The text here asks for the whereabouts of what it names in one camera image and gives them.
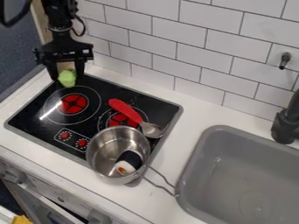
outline sink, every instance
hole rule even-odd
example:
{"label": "sink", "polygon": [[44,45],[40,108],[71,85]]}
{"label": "sink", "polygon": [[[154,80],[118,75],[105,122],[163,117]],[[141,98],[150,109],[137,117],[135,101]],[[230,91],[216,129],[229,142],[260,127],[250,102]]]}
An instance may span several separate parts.
{"label": "sink", "polygon": [[177,188],[178,204],[209,224],[295,224],[299,150],[213,126],[199,139]]}

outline toy stove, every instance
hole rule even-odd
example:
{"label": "toy stove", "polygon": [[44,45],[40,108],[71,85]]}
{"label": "toy stove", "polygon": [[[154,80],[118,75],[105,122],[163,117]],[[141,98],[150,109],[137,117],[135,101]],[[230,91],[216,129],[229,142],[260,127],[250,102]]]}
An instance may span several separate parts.
{"label": "toy stove", "polygon": [[140,129],[139,124],[108,106],[111,98],[131,105],[145,122],[167,127],[161,139],[149,139],[154,155],[177,121],[181,108],[89,75],[78,80],[77,85],[72,88],[53,82],[18,111],[7,122],[6,127],[37,144],[87,165],[87,146],[97,132],[117,125]]}

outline stainless steel pot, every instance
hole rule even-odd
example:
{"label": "stainless steel pot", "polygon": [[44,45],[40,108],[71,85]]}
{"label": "stainless steel pot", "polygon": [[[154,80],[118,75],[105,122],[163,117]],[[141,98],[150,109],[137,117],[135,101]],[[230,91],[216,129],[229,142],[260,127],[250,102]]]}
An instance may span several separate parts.
{"label": "stainless steel pot", "polygon": [[[115,169],[116,159],[127,150],[138,151],[143,156],[143,165],[133,173],[121,175]],[[150,143],[148,139],[137,129],[128,126],[117,126],[102,130],[96,134],[87,146],[87,162],[100,175],[100,178],[108,184],[124,185],[139,177],[147,180],[153,186],[165,190],[170,195],[177,197],[176,187],[168,182],[165,176],[147,163],[150,158]],[[163,186],[156,185],[143,176],[145,170],[150,168],[160,175],[165,182],[175,189],[170,192]]]}

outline spoon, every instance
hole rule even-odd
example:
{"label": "spoon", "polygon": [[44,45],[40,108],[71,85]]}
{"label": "spoon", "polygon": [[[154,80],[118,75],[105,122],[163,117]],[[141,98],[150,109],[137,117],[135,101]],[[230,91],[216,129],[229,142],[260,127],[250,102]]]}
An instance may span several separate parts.
{"label": "spoon", "polygon": [[164,130],[154,123],[145,122],[143,118],[127,103],[118,99],[110,99],[108,104],[111,108],[121,112],[133,122],[138,123],[142,129],[143,134],[149,138],[159,138],[163,135]]}

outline pot handle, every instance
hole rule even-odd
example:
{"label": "pot handle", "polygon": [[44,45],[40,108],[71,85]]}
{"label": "pot handle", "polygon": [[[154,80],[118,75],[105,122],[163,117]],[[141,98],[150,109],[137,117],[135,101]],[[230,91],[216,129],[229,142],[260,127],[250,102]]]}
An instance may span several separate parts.
{"label": "pot handle", "polygon": [[161,178],[163,178],[163,180],[166,182],[166,184],[168,186],[171,186],[174,189],[174,192],[169,191],[168,189],[166,189],[165,187],[161,186],[161,185],[157,185],[155,184],[153,181],[149,180],[148,178],[144,177],[144,175],[142,173],[139,173],[140,176],[145,179],[146,181],[148,181],[150,184],[152,184],[153,186],[155,186],[156,188],[160,188],[162,190],[165,190],[168,194],[170,194],[172,197],[177,197],[179,195],[179,191],[177,190],[177,188],[172,185],[167,178],[159,171],[157,171],[156,169],[154,169],[153,167],[149,166],[149,165],[145,165],[147,168],[151,169],[153,172],[155,172],[156,174],[158,174]]}

